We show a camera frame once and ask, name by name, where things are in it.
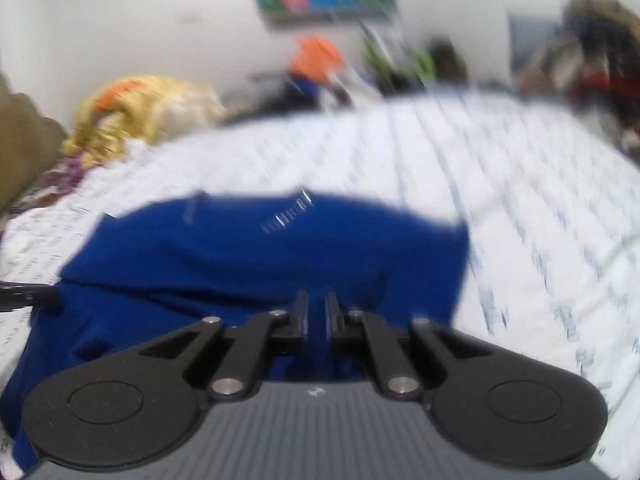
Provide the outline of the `blue fleece garment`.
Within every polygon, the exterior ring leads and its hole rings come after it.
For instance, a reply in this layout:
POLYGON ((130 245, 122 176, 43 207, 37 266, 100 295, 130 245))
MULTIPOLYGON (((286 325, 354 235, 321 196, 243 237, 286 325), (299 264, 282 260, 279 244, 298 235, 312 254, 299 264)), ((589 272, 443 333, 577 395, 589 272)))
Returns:
POLYGON ((308 352, 277 360, 277 380, 354 379, 331 362, 324 298, 396 326, 422 314, 447 325, 469 255, 469 230, 364 200, 288 197, 168 200, 100 221, 61 270, 61 304, 32 320, 1 397, 1 421, 21 470, 37 461, 22 423, 32 388, 73 366, 180 330, 206 316, 240 325, 309 297, 308 352))

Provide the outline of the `pile of dark clothes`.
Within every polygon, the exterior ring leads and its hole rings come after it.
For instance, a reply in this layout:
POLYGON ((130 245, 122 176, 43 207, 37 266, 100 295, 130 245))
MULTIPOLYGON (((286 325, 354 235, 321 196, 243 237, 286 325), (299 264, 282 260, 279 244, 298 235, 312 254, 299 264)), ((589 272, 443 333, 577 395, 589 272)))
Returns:
POLYGON ((562 28, 512 75, 521 96, 557 98, 592 134, 639 159, 639 15, 620 0, 568 0, 562 28))

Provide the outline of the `purple cloth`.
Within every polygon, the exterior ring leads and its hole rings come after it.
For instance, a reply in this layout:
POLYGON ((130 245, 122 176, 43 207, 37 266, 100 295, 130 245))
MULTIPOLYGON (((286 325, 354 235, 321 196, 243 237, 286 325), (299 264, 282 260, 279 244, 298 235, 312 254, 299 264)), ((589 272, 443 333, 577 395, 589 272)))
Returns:
POLYGON ((70 193, 81 184, 87 172, 82 154, 65 156, 46 172, 44 185, 58 193, 70 193))

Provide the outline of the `beige quilted headboard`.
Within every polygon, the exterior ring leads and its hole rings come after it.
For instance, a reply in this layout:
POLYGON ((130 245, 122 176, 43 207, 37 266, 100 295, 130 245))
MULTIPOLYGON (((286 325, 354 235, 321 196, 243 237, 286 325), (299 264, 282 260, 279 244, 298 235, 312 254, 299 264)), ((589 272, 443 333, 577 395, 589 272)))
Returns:
POLYGON ((25 93, 14 93, 1 74, 1 210, 22 196, 60 158, 64 128, 43 116, 25 93))

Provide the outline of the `white script-printed bed sheet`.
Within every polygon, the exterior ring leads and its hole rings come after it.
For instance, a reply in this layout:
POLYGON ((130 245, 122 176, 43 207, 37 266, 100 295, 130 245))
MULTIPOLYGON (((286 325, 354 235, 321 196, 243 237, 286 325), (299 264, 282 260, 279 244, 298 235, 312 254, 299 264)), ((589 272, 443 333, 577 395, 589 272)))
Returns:
POLYGON ((364 110, 134 141, 1 242, 7 281, 49 283, 104 214, 196 192, 311 190, 469 223, 458 330, 581 374, 608 404, 594 461, 639 474, 639 173, 562 106, 437 92, 364 110))

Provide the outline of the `yellow orange quilt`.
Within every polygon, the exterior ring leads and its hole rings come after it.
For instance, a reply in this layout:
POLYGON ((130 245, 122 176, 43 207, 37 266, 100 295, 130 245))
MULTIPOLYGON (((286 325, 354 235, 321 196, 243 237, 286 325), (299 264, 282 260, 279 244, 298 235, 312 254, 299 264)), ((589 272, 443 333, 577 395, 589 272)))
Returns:
POLYGON ((207 86, 167 76, 120 78, 77 107, 73 133, 61 152, 78 156, 89 169, 125 156, 130 140, 163 142, 219 125, 229 115, 207 86))

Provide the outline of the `green plastic item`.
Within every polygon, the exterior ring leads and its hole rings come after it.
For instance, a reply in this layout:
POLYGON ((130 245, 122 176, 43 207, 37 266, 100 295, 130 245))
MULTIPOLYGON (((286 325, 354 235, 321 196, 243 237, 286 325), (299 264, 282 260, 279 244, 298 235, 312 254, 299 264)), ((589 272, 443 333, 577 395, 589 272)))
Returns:
POLYGON ((401 76, 430 84, 436 80, 436 67, 427 52, 413 51, 406 46, 384 49, 371 40, 363 43, 364 62, 378 78, 390 81, 391 76, 401 76))

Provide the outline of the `grey monitor screen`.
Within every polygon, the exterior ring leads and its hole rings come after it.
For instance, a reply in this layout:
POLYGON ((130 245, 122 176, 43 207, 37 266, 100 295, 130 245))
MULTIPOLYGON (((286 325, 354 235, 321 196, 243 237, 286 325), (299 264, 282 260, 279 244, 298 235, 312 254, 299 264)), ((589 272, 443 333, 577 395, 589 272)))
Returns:
POLYGON ((523 68, 538 48, 557 35, 559 22, 521 14, 508 16, 510 32, 510 69, 515 75, 523 68))

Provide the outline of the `orange garment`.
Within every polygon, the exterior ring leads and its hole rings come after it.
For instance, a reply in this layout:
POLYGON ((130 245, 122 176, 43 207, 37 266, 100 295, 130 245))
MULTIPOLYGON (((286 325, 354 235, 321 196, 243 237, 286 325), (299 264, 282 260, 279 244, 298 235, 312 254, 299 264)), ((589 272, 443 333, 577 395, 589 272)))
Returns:
POLYGON ((288 64, 288 72, 315 84, 326 84, 329 76, 345 66, 340 50, 321 36, 305 36, 298 40, 298 50, 288 64))

